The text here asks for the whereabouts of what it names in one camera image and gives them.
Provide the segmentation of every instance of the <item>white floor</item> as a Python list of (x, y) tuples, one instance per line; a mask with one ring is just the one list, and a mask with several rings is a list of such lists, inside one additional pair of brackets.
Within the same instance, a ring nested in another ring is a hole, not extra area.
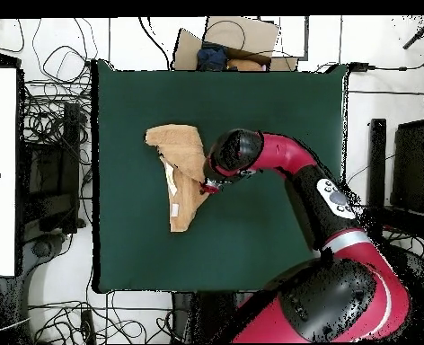
[[(88, 56), (93, 57), (96, 49), (91, 38), (91, 29), (82, 19), (77, 19), (82, 27)], [(109, 59), (117, 69), (156, 70), (165, 69), (163, 54), (143, 33), (137, 18), (87, 19), (93, 27), (98, 58)], [(287, 52), (303, 53), (303, 24), (293, 18), (281, 18), (286, 25), (282, 31), (282, 45)], [(39, 20), (21, 20), (25, 47), (19, 54), (7, 53), (22, 59), (25, 80), (46, 79), (39, 70), (38, 61), (31, 45), (33, 36), (39, 26)], [(173, 48), (178, 29), (185, 28), (201, 37), (205, 18), (161, 18), (151, 20), (154, 37), (163, 45), (167, 56), (172, 59)], [(403, 44), (419, 27), (418, 17), (413, 19), (403, 16), (310, 16), (309, 59), (300, 62), (298, 70), (314, 70), (328, 62), (348, 63), (354, 61), (369, 62), (381, 67), (418, 66), (424, 61), (424, 40), (416, 42), (408, 50)], [(78, 51), (83, 50), (79, 29), (73, 19), (43, 19), (34, 41), (40, 62), (44, 62), (53, 49), (61, 45), (70, 45)], [(0, 47), (17, 50), (22, 43), (19, 23), (16, 20), (0, 20)], [(51, 69), (59, 61), (48, 63)], [(79, 72), (82, 62), (70, 58), (64, 64), (64, 77), (74, 76)], [(349, 140), (347, 178), (367, 166), (367, 123), (373, 118), (387, 119), (387, 154), (393, 153), (393, 135), (398, 124), (417, 119), (424, 119), (424, 67), (407, 72), (369, 71), (353, 74), (349, 80)], [(391, 170), (393, 159), (387, 161), (386, 197), (391, 192)], [(355, 177), (350, 187), (364, 200), (366, 196), (367, 171)], [(85, 197), (91, 196), (91, 189), (85, 190)], [(91, 201), (86, 201), (88, 210)], [(85, 219), (82, 208), (80, 217)], [(86, 284), (89, 280), (92, 263), (91, 227), (80, 230), (75, 236), (70, 251), (52, 262), (41, 266), (33, 276), (30, 289), (30, 305), (63, 303), (65, 301), (85, 300)], [(90, 303), (102, 309), (105, 314), (105, 295), (89, 292)], [(121, 320), (138, 320), (146, 328), (148, 336), (158, 331), (156, 318), (165, 317), (172, 306), (168, 293), (156, 292), (118, 292), (114, 305)], [(155, 310), (135, 310), (137, 308), (159, 308)], [(31, 311), (31, 328), (37, 331), (49, 317), (57, 312), (54, 308), (34, 309)], [(113, 311), (109, 317), (115, 319)], [(105, 322), (94, 316), (96, 330), (104, 329)], [(109, 328), (109, 335), (115, 332)], [(127, 328), (131, 335), (138, 335), (140, 328), (131, 324)], [(54, 330), (45, 332), (43, 338), (55, 339)], [(133, 342), (143, 342), (143, 335)], [(163, 333), (151, 342), (166, 343), (169, 337)], [(110, 338), (108, 343), (127, 343), (120, 334)]]

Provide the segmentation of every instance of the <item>folded towel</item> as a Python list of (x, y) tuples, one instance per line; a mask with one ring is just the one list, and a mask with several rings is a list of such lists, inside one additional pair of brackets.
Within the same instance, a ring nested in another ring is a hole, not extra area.
[(200, 194), (206, 157), (192, 126), (168, 124), (150, 128), (145, 142), (156, 146), (163, 162), (169, 194), (171, 232), (185, 232), (208, 194)]

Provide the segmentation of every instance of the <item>black cable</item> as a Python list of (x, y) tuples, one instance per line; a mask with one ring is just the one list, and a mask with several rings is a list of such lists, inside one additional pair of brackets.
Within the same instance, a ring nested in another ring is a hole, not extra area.
[(6, 49), (6, 48), (0, 48), (0, 50), (2, 51), (8, 51), (10, 53), (20, 53), (23, 51), (23, 48), (25, 47), (25, 38), (23, 37), (23, 30), (22, 30), (22, 24), (21, 24), (21, 20), (20, 19), (16, 19), (17, 22), (19, 23), (19, 29), (21, 31), (21, 37), (22, 37), (22, 45), (19, 49), (17, 50), (10, 50), (10, 49)]
[(140, 22), (140, 26), (142, 27), (142, 29), (144, 30), (144, 32), (145, 32), (145, 34), (146, 34), (146, 36), (148, 36), (148, 38), (156, 45), (156, 47), (158, 48), (158, 49), (160, 49), (162, 52), (163, 52), (163, 55), (164, 55), (164, 58), (165, 58), (165, 61), (166, 61), (166, 63), (167, 63), (167, 70), (171, 70), (171, 64), (169, 63), (169, 58), (167, 57), (167, 54), (165, 53), (165, 51), (164, 51), (164, 49), (163, 48), (161, 48), (161, 46), (155, 41), (155, 39), (151, 36), (151, 34), (150, 33), (148, 33), (148, 31), (146, 30), (146, 27), (145, 27), (145, 25), (143, 24), (143, 22), (142, 22), (142, 18), (141, 17), (138, 17), (138, 22)]
[[(393, 154), (393, 155), (390, 155), (390, 156), (387, 156), (384, 160), (386, 161), (386, 160), (388, 160), (388, 159), (391, 159), (392, 157), (395, 157), (395, 154)], [(370, 166), (371, 164), (369, 164), (367, 167), (365, 167), (364, 169), (361, 169), (359, 172), (357, 172), (357, 173), (355, 173), (355, 174), (353, 174), (352, 176), (351, 176), (351, 178), (348, 180), (348, 182), (347, 182), (347, 185), (349, 185), (349, 183), (351, 182), (351, 180), (352, 179), (354, 179), (358, 174), (361, 174), (363, 171), (365, 171), (369, 166)]]
[(415, 67), (406, 67), (406, 66), (401, 66), (401, 67), (377, 67), (377, 66), (369, 66), (368, 67), (368, 70), (407, 71), (407, 70), (421, 69), (422, 67), (424, 67), (424, 62), (421, 65), (415, 66)]

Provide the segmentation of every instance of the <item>tangled wires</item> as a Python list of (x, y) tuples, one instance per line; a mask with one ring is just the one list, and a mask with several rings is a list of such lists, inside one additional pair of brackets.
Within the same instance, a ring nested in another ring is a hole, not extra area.
[[(91, 31), (96, 58), (98, 55), (97, 45), (93, 36), (93, 27), (83, 19)], [(35, 39), (40, 30), (41, 20), (35, 31), (31, 46), (38, 61), (40, 72), (48, 80), (33, 80), (25, 82), (25, 107), (24, 107), (24, 138), (27, 143), (43, 143), (48, 145), (57, 145), (62, 149), (76, 156), (76, 160), (81, 165), (90, 165), (84, 162), (80, 155), (72, 152), (72, 143), (63, 139), (64, 133), (64, 108), (66, 103), (75, 103), (79, 107), (79, 143), (84, 145), (90, 142), (90, 128), (87, 126), (91, 116), (91, 72), (89, 66), (88, 47), (86, 44), (83, 28), (77, 19), (74, 19), (80, 38), (84, 45), (84, 54), (81, 55), (76, 49), (64, 45), (52, 51), (46, 60), (41, 64), (37, 50), (35, 49)], [(55, 74), (50, 73), (46, 65), (59, 51), (67, 49), (68, 52), (63, 56), (60, 66)], [(79, 57), (83, 60), (83, 67), (80, 73), (72, 79), (62, 79), (59, 76), (66, 58), (69, 55)]]
[[(49, 304), (49, 305), (35, 305), (31, 306), (30, 309), (36, 308), (57, 308), (58, 305)], [(93, 314), (105, 320), (105, 328), (101, 328), (94, 333), (88, 326), (87, 322), (76, 322), (76, 316), (79, 315), (83, 310), (90, 309)], [(116, 322), (108, 317), (108, 313), (102, 314), (102, 311), (97, 311), (96, 308), (91, 306), (88, 302), (79, 302), (79, 301), (70, 301), (65, 302), (63, 306), (59, 307), (58, 311), (54, 314), (53, 317), (48, 319), (46, 323), (34, 334), (33, 340), (35, 344), (62, 344), (62, 345), (85, 345), (91, 340), (98, 340), (97, 345), (106, 345), (108, 340), (117, 335), (121, 335), (128, 344), (135, 343), (150, 343), (155, 337), (159, 334), (164, 333), (168, 336), (174, 337), (176, 340), (182, 340), (172, 332), (171, 325), (169, 320), (172, 316), (173, 310), (161, 310), (166, 311), (166, 316), (164, 318), (156, 318), (156, 325), (158, 331), (153, 335), (148, 336), (146, 327), (137, 320), (121, 320), (117, 313), (117, 309), (113, 306), (112, 310), (117, 316)], [(128, 327), (130, 325), (135, 325), (139, 328), (138, 334), (128, 333)], [(45, 340), (45, 332), (52, 330), (57, 337), (52, 340)], [(141, 338), (141, 341), (134, 342), (134, 339)]]

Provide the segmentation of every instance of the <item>robot control buttons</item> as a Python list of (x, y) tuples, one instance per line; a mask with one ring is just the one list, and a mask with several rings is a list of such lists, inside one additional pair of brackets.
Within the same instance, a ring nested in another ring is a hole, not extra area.
[(328, 179), (321, 179), (316, 186), (331, 212), (338, 217), (354, 219), (356, 215), (348, 205), (348, 199)]

